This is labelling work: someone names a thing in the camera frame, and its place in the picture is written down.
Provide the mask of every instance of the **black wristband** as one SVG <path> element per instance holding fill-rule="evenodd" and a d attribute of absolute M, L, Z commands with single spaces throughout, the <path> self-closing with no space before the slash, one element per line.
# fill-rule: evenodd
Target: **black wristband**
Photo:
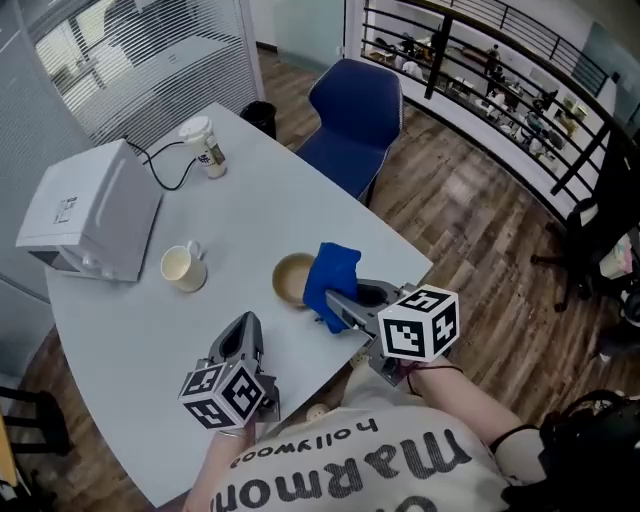
<path fill-rule="evenodd" d="M 412 395 L 416 395 L 416 396 L 421 396 L 419 393 L 416 393 L 415 389 L 413 389 L 413 386 L 411 385 L 411 374 L 413 372 L 417 372 L 419 370 L 440 370 L 443 368 L 450 368 L 452 370 L 457 370 L 460 373 L 462 373 L 464 375 L 464 372 L 462 371 L 462 368 L 459 368 L 457 366 L 453 366 L 453 365 L 440 365 L 440 366 L 422 366 L 422 367 L 417 367 L 414 368 L 413 370 L 411 370 L 408 374 L 407 374 L 407 384 L 409 385 L 409 391 L 411 391 Z"/>
<path fill-rule="evenodd" d="M 462 368 L 459 368 L 457 366 L 453 366 L 452 364 L 443 364 L 440 366 L 418 366 L 417 368 L 414 368 L 413 370 L 411 370 L 411 373 L 413 372 L 418 372 L 421 370 L 440 370 L 442 368 L 450 368 L 452 370 L 457 370 L 460 373 L 462 373 L 464 375 L 464 372 L 462 371 Z"/>
<path fill-rule="evenodd" d="M 540 430 L 540 429 L 535 425 L 520 425 L 519 427 L 509 430 L 509 432 L 505 432 L 500 437 L 498 437 L 498 439 L 496 439 L 493 443 L 491 443 L 491 445 L 489 446 L 489 450 L 491 450 L 491 453 L 495 454 L 496 450 L 498 449 L 498 446 L 500 446 L 504 441 L 506 441 L 508 437 L 522 430 Z"/>

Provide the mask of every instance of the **wall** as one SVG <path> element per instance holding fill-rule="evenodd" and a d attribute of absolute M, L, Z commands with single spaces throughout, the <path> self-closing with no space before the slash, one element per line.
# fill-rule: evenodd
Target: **wall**
<path fill-rule="evenodd" d="M 502 0 L 581 49 L 589 37 L 593 16 L 570 0 Z"/>
<path fill-rule="evenodd" d="M 638 21 L 640 5 L 636 0 L 574 0 L 595 21 L 604 26 L 613 37 L 640 61 L 640 37 Z"/>
<path fill-rule="evenodd" d="M 43 266 L 15 248 L 17 233 L 45 169 L 91 143 L 49 82 L 18 13 L 12 0 L 0 4 L 0 372 L 19 377 L 53 317 L 36 298 L 47 296 Z"/>
<path fill-rule="evenodd" d="M 276 44 L 274 8 L 280 0 L 250 0 L 251 18 L 256 41 Z"/>
<path fill-rule="evenodd" d="M 614 115 L 626 124 L 640 103 L 640 63 L 598 23 L 593 25 L 584 52 L 609 75 L 620 75 Z M 630 126 L 630 134 L 637 128 L 635 124 Z"/>
<path fill-rule="evenodd" d="M 344 0 L 281 0 L 274 16 L 283 62 L 323 73 L 342 58 Z"/>

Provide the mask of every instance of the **window blinds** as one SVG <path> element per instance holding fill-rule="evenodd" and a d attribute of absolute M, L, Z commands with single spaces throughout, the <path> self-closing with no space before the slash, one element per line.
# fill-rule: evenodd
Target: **window blinds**
<path fill-rule="evenodd" d="M 87 1 L 35 41 L 65 104 L 94 144 L 147 147 L 216 101 L 258 99 L 238 2 Z"/>

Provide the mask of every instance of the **blue chair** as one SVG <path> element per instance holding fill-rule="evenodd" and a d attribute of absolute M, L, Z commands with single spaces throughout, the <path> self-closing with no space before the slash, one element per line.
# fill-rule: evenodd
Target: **blue chair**
<path fill-rule="evenodd" d="M 321 125 L 298 156 L 355 198 L 368 190 L 369 206 L 389 146 L 402 130 L 400 80 L 386 69 L 342 59 L 311 88 L 309 102 Z"/>

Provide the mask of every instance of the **blue cloth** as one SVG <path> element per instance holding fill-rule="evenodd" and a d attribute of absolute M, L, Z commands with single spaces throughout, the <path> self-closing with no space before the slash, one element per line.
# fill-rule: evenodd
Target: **blue cloth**
<path fill-rule="evenodd" d="M 302 301 L 320 315 L 332 334 L 348 327 L 327 306 L 325 292 L 335 290 L 351 300 L 357 299 L 356 265 L 361 255 L 360 251 L 323 242 L 309 271 Z"/>

